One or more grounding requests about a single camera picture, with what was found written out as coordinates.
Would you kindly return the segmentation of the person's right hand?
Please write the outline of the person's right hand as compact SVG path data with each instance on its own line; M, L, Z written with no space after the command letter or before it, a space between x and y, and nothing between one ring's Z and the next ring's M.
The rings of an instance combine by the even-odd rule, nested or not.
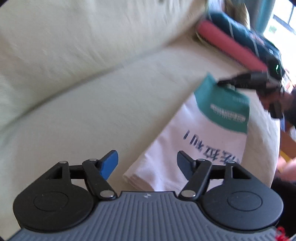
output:
M292 92L276 90L270 93L257 91L257 96L263 108L270 113L270 105L279 102L283 118L280 119L280 128L287 132L292 126L295 127L295 88Z

